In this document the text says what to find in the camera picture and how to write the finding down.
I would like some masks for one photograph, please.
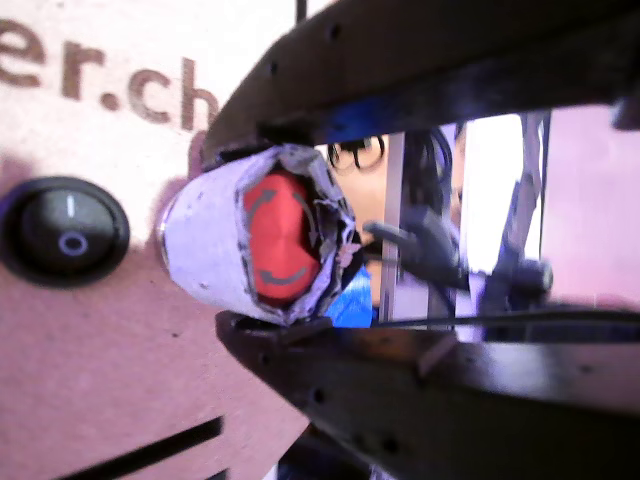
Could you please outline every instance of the pink wall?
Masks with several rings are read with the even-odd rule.
[[[556,297],[640,298],[640,134],[610,121],[605,107],[551,117],[542,256]]]
[[[44,58],[20,59],[6,48],[0,55],[5,71],[37,80],[20,87],[0,78],[0,197],[32,177],[88,180],[120,202],[131,244],[112,275],[69,291],[30,285],[0,265],[0,479],[54,478],[220,415],[221,436],[134,478],[201,480],[229,468],[230,480],[261,479],[308,421],[226,352],[215,335],[217,309],[169,279],[154,226],[187,181],[191,139],[211,113],[209,101],[192,104],[183,94],[185,85],[192,92],[183,65],[193,67],[193,87],[224,105],[291,28],[295,3],[1,5],[4,26],[30,31]],[[25,38],[14,31],[1,42],[22,48]],[[84,64],[81,76],[69,73],[76,44],[103,58]],[[144,105],[166,113],[155,120],[141,95],[130,95],[141,70],[168,81],[144,89]],[[62,88],[65,73],[78,95]]]

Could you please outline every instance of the blue cloth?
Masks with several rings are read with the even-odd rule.
[[[373,318],[371,277],[367,269],[360,268],[347,288],[336,298],[327,313],[338,328],[368,328]]]

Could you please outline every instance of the screw hole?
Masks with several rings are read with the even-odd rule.
[[[64,243],[69,250],[77,250],[82,246],[82,243],[77,238],[67,238]]]
[[[395,455],[398,453],[398,442],[393,437],[385,438],[382,441],[382,449],[391,455]]]
[[[359,433],[356,433],[356,434],[353,436],[352,441],[353,441],[353,444],[354,444],[356,447],[358,447],[358,448],[360,448],[360,449],[364,449],[364,437],[363,437],[362,435],[360,435]]]
[[[321,388],[314,388],[313,392],[311,393],[311,397],[313,398],[314,402],[320,405],[322,405],[326,401],[324,390],[322,390]]]
[[[329,40],[332,42],[337,40],[341,33],[342,33],[342,27],[340,26],[340,24],[334,23],[329,28]]]

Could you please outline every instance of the pink wooden panel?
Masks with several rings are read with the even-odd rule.
[[[31,31],[44,57],[0,50],[1,68],[38,79],[19,86],[0,78],[0,196],[34,176],[77,176],[122,204],[132,234],[121,266],[87,288],[38,288],[0,266],[3,480],[69,473],[220,415],[222,436],[135,478],[202,480],[229,468],[233,480],[260,480],[305,428],[226,353],[215,336],[217,309],[169,280],[153,235],[209,118],[203,99],[191,109],[190,95],[206,90],[222,105],[293,25],[293,9],[290,0],[2,2],[0,21]],[[0,37],[15,48],[25,41]],[[103,56],[71,82],[78,98],[64,88],[71,44]],[[169,83],[136,93],[131,79],[145,69]]]
[[[558,297],[640,298],[640,134],[610,120],[604,107],[551,117],[542,254]]]

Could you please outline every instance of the black rocker switch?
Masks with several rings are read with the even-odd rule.
[[[0,203],[0,253],[32,282],[72,287],[110,273],[129,242],[124,212],[107,192],[69,177],[32,180]]]

